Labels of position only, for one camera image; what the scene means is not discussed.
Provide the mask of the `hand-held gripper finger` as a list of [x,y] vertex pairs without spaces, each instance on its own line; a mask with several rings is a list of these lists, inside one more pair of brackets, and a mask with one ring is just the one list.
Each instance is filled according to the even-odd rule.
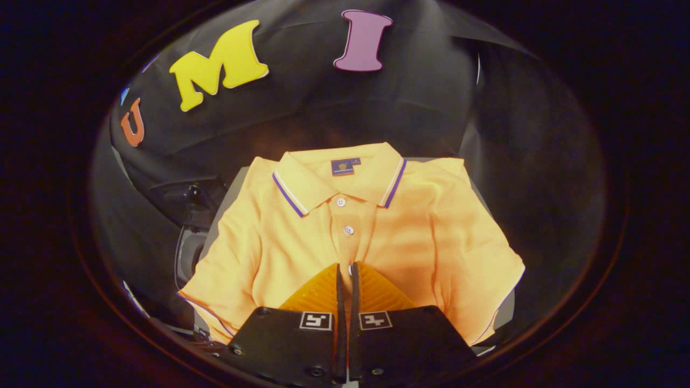
[[359,386],[429,386],[476,355],[434,305],[416,306],[364,264],[350,267],[348,376]]
[[219,358],[277,386],[341,386],[347,380],[347,317],[338,264],[279,308],[258,307]]

